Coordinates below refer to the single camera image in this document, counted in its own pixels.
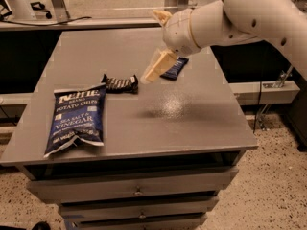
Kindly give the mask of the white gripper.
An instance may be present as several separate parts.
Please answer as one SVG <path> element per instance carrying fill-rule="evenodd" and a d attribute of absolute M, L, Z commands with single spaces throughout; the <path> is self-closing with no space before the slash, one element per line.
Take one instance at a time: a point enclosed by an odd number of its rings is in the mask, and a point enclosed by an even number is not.
<path fill-rule="evenodd" d="M 153 18 L 162 27 L 163 41 L 170 50 L 157 49 L 154 52 L 150 65 L 140 78 L 143 84 L 156 81 L 172 68 L 177 62 L 177 56 L 188 57 L 201 50 L 191 31 L 191 14 L 191 9 L 174 14 L 168 11 L 153 10 Z"/>

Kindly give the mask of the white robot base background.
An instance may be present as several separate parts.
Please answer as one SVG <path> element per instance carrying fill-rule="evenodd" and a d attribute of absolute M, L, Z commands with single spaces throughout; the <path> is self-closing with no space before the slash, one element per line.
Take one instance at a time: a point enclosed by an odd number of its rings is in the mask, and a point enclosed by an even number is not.
<path fill-rule="evenodd" d="M 29 0 L 6 0 L 12 11 L 12 16 L 17 20 L 36 20 L 35 13 Z"/>

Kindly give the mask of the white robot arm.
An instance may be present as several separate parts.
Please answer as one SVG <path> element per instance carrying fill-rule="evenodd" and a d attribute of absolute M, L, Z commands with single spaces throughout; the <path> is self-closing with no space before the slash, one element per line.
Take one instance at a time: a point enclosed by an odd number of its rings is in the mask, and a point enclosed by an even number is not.
<path fill-rule="evenodd" d="M 217 0 L 171 14 L 153 12 L 162 29 L 158 49 L 141 77 L 152 83 L 179 57 L 208 46 L 230 46 L 265 40 L 307 77 L 307 16 L 291 0 Z"/>

